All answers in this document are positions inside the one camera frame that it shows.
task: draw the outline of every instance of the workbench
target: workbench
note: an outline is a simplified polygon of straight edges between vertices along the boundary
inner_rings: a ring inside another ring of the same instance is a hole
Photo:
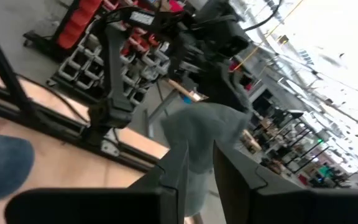
[[[20,80],[27,96],[43,106],[69,118],[78,119],[66,105],[47,90],[25,80]],[[87,115],[87,107],[66,98],[78,112]],[[35,162],[24,185],[14,194],[0,200],[0,223],[4,207],[15,194],[39,187],[111,187],[126,188],[144,174],[126,166],[109,161],[90,152],[81,150],[51,138],[33,129],[25,128],[9,120],[0,118],[0,134],[29,140],[35,151]],[[119,139],[148,154],[161,158],[168,149],[135,131],[125,128],[119,132]]]

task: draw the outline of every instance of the concrete floor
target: concrete floor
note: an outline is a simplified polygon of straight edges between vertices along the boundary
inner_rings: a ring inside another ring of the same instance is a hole
[[[56,71],[58,64],[54,63],[46,56],[34,49],[23,47],[23,33],[31,30],[37,22],[47,15],[45,2],[52,0],[0,0],[0,46],[6,54],[13,69],[20,74],[44,84],[46,80]],[[161,82],[163,96],[167,96],[171,87],[165,82]],[[156,86],[153,86],[142,105],[137,108],[130,128],[138,133],[145,134],[144,108],[151,113],[160,104],[160,97]],[[167,108],[168,113],[174,113],[186,106],[179,97],[175,99]],[[154,122],[154,140],[168,146],[160,120],[165,117],[162,113]],[[214,177],[210,180],[211,190],[217,192]],[[201,216],[205,223],[225,223],[224,215],[220,204],[220,199],[215,196],[207,198],[206,205],[201,211]]]

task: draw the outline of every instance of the gray fabric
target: gray fabric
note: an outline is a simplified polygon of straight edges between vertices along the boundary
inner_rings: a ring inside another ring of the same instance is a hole
[[[0,199],[24,183],[33,163],[34,150],[29,141],[0,136]]]
[[[248,122],[248,114],[216,103],[195,103],[162,120],[170,150],[183,150],[183,143],[188,143],[186,216],[198,213],[204,204],[206,179],[213,168],[213,142],[234,147]]]

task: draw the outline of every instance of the gray cloth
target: gray cloth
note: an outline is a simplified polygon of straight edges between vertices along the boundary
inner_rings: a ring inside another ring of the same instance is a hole
[[[206,180],[213,168],[213,142],[233,146],[249,115],[216,103],[195,103],[162,120],[170,150],[189,149],[189,173],[185,215],[201,210],[208,192]]]
[[[0,136],[0,199],[24,183],[33,163],[34,150],[29,141]]]

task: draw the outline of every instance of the yellow pole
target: yellow pole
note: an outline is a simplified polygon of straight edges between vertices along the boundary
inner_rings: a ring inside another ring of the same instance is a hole
[[[303,2],[304,0],[300,0],[298,2],[298,4],[288,13],[287,16],[285,16],[285,18],[283,19],[283,22],[285,21],[285,19],[288,18],[288,16],[290,16],[293,11],[295,11],[295,9],[297,9],[297,7]],[[273,34],[273,32],[278,28],[278,26],[280,25],[281,23],[277,24],[277,26],[275,26],[267,35],[265,38],[267,37],[270,37],[270,35]],[[261,42],[258,46],[256,46],[256,48],[239,64],[237,65],[233,71],[237,70],[244,62],[246,62],[249,58],[251,58],[251,56],[253,56],[253,54],[259,49],[259,47],[262,45],[263,42]]]

